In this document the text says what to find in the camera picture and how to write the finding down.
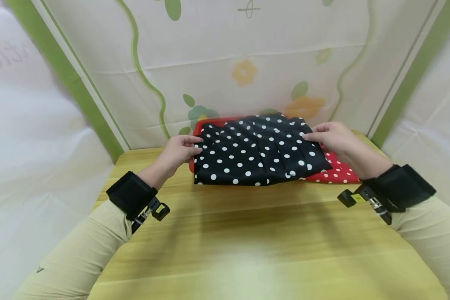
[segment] green stripe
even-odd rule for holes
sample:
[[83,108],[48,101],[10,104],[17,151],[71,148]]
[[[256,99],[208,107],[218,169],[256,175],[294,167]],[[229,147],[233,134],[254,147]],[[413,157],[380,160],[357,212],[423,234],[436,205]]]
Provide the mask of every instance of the green stripe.
[[415,88],[417,88],[433,59],[442,49],[449,34],[450,0],[447,0],[371,138],[371,141],[377,147],[383,146],[405,105],[412,97]]
[[7,0],[7,3],[28,32],[36,47],[55,70],[60,81],[75,99],[112,160],[116,162],[118,157],[124,153],[122,146],[32,1]]
[[160,107],[160,112],[159,112],[159,115],[158,115],[158,119],[160,121],[160,126],[162,127],[162,131],[164,132],[164,135],[166,136],[166,138],[169,139],[170,138],[170,134],[168,133],[168,130],[166,129],[166,124],[165,124],[165,107],[166,107],[165,97],[157,88],[155,88],[155,86],[152,85],[152,83],[150,83],[150,81],[145,76],[145,73],[143,73],[142,66],[140,65],[140,60],[139,60],[139,57],[138,57],[139,33],[138,33],[137,22],[135,21],[135,18],[133,17],[133,14],[132,14],[131,10],[124,3],[123,0],[116,0],[116,2],[118,3],[118,5],[120,5],[122,7],[122,9],[124,10],[125,14],[128,17],[128,21],[130,21],[130,25],[132,26],[132,45],[131,45],[131,50],[132,50],[133,65],[135,67],[135,70],[139,74],[140,78],[142,79],[143,83],[145,83],[145,85],[152,92],[154,92],[157,95],[157,97],[160,99],[161,107]]
[[375,2],[374,0],[368,0],[367,3],[368,6],[368,31],[367,31],[367,37],[365,38],[365,43],[363,44],[362,49],[358,53],[357,57],[355,57],[354,61],[345,68],[345,70],[340,74],[340,77],[337,81],[337,91],[338,91],[338,102],[335,106],[335,109],[333,110],[332,114],[330,115],[329,120],[332,120],[333,117],[335,117],[335,113],[338,110],[339,105],[342,103],[344,99],[344,91],[343,91],[343,81],[345,79],[345,76],[348,75],[348,73],[360,62],[365,55],[365,52],[367,51],[368,45],[370,44],[370,41],[373,37],[373,34],[375,33],[376,29],[376,15],[375,15]]

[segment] forearm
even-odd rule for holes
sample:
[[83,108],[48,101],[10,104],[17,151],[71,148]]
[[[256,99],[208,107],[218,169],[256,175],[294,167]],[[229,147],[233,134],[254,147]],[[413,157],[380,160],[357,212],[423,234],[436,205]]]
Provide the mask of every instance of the forearm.
[[392,228],[414,247],[450,299],[450,207],[431,197],[392,217]]
[[131,237],[110,201],[80,222],[30,274],[14,299],[86,299],[108,261]]

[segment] folded clothing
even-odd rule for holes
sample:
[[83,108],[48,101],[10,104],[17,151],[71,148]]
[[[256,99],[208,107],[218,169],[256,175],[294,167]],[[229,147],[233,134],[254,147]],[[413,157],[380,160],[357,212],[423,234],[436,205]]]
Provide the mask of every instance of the folded clothing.
[[297,180],[331,169],[303,118],[276,113],[226,122],[204,123],[203,149],[194,157],[195,184],[264,186]]

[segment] black wrist strap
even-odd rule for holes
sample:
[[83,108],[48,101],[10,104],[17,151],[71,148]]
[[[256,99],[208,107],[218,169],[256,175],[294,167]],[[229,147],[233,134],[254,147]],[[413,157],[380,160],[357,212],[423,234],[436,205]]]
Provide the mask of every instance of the black wrist strap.
[[362,180],[389,212],[402,213],[433,196],[437,191],[410,165],[393,165],[377,178]]
[[106,193],[110,201],[127,214],[127,220],[133,221],[158,191],[128,171]]

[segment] red polka dot fabric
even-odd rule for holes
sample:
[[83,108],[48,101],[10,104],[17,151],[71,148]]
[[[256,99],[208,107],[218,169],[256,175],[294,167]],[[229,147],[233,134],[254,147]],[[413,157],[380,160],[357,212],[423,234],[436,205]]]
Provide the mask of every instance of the red polka dot fabric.
[[360,183],[360,180],[352,169],[347,164],[339,161],[334,153],[325,152],[325,157],[328,159],[330,165],[332,165],[330,170],[322,170],[318,174],[300,179],[314,183]]

